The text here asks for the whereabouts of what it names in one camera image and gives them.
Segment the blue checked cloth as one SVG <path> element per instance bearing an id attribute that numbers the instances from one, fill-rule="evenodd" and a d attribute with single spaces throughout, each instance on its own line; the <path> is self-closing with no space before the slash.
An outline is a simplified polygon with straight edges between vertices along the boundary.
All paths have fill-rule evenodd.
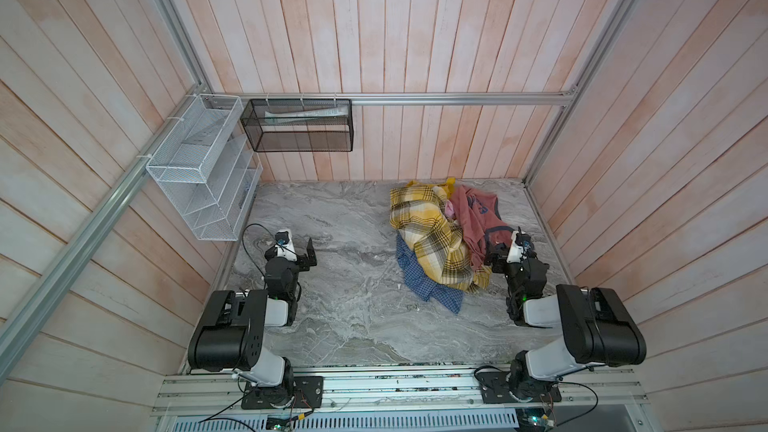
<path id="1" fill-rule="evenodd" d="M 405 285 L 421 300 L 434 299 L 453 314 L 461 310 L 464 292 L 439 284 L 429 278 L 419 264 L 416 254 L 400 235 L 396 236 L 396 260 L 403 272 Z"/>

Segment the yellow plaid cloth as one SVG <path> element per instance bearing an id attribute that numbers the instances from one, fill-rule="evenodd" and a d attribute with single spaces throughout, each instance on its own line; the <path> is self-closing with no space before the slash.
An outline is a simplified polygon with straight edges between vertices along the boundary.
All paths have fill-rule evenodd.
<path id="1" fill-rule="evenodd" d="M 390 225 L 432 281 L 463 292 L 490 284 L 490 269 L 471 264 L 459 222 L 445 215 L 455 180 L 440 184 L 412 181 L 390 191 Z"/>

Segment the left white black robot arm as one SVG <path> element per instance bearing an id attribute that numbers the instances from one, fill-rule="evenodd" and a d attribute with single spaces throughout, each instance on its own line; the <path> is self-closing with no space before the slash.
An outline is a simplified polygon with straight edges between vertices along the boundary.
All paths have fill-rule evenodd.
<path id="1" fill-rule="evenodd" d="M 245 410 L 319 408 L 324 379 L 297 378 L 290 360 L 264 344 L 266 329 L 294 323 L 302 294 L 299 275 L 317 265 L 313 243 L 298 254 L 290 232 L 281 231 L 265 258 L 262 289 L 211 294 L 192 335 L 187 362 L 193 370 L 231 373 L 243 387 L 240 404 Z"/>

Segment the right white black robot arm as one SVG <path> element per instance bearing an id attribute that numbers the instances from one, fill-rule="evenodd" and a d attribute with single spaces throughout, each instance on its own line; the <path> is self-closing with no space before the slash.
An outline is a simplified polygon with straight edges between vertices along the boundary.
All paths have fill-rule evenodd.
<path id="1" fill-rule="evenodd" d="M 541 400 L 567 375 L 645 360 L 645 339 L 614 290 L 559 284 L 546 296 L 549 265 L 529 246 L 497 244 L 485 264 L 507 281 L 507 313 L 515 325 L 560 331 L 553 342 L 515 356 L 505 378 L 509 398 Z"/>

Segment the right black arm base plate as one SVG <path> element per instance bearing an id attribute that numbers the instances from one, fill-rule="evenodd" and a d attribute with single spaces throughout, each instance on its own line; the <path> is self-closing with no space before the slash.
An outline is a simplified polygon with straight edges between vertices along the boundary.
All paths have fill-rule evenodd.
<path id="1" fill-rule="evenodd" d="M 512 392 L 508 375 L 506 371 L 492 368 L 481 368 L 473 373 L 484 404 L 551 404 L 563 400 L 561 392 L 554 385 L 546 390 L 534 390 L 530 397 L 524 397 L 522 392 Z"/>

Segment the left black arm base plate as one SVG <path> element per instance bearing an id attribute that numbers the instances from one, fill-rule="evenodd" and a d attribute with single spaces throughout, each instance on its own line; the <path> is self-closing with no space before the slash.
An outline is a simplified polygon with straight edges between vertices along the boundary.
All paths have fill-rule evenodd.
<path id="1" fill-rule="evenodd" d="M 299 376 L 286 378 L 279 386 L 245 387 L 241 401 L 243 410 L 278 410 L 287 408 L 317 409 L 322 406 L 324 378 Z"/>

